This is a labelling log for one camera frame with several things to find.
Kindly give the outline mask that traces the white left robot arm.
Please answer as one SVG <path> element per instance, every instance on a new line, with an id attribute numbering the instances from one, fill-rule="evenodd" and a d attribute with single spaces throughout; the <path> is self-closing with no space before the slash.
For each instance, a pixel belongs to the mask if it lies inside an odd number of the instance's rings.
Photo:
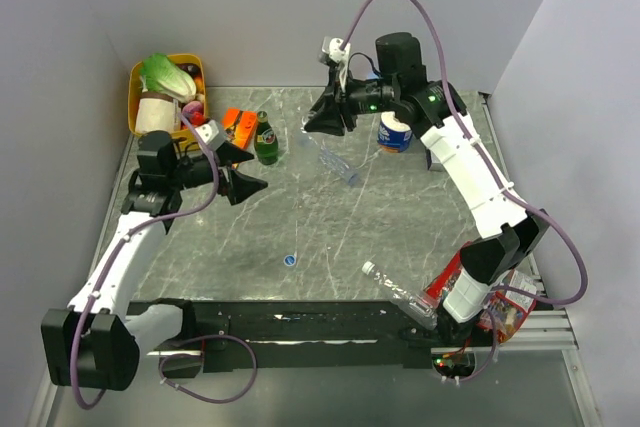
<path id="1" fill-rule="evenodd" d="M 138 140 L 138 167 L 128 183 L 116 231 L 90 278 L 64 309 L 50 309 L 41 335 L 51 382 L 56 386 L 123 391 L 140 359 L 169 342 L 177 349 L 198 336 L 191 302 L 158 299 L 129 318 L 128 308 L 144 271 L 174 221 L 187 216 L 185 190 L 210 185 L 237 205 L 267 182 L 237 171 L 253 154 L 227 140 L 216 122 L 197 128 L 199 156 L 178 150 L 171 135 L 152 131 Z"/>

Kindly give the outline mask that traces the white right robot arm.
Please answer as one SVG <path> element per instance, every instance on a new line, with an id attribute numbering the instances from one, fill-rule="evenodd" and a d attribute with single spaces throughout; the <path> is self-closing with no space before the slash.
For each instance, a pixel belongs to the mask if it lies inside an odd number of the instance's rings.
<path id="1" fill-rule="evenodd" d="M 349 43 L 324 39 L 319 59 L 329 69 L 328 83 L 304 128 L 342 136 L 360 115 L 391 112 L 441 162 L 479 233 L 461 249 L 461 274 L 438 308 L 438 336 L 456 346 L 471 335 L 471 321 L 491 287 L 531 252 L 547 227 L 512 201 L 513 188 L 486 154 L 455 90 L 443 80 L 428 80 L 418 39 L 407 32 L 387 34 L 377 39 L 376 52 L 378 74 L 358 80 L 348 69 Z"/>

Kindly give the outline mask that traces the clear plastic bottle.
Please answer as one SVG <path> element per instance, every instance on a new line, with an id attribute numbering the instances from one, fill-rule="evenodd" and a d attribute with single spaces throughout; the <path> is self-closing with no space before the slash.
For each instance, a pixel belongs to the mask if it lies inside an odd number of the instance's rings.
<path id="1" fill-rule="evenodd" d="M 329 149 L 324 140 L 313 137 L 301 130 L 298 136 L 298 146 L 301 159 L 310 169 L 322 167 L 325 171 L 337 175 L 348 186 L 355 187 L 359 175 L 354 167 L 338 154 Z"/>
<path id="2" fill-rule="evenodd" d="M 373 272 L 366 275 L 379 285 L 380 291 L 426 330 L 433 331 L 437 326 L 437 315 L 433 303 L 423 294 L 401 287 L 375 264 Z"/>

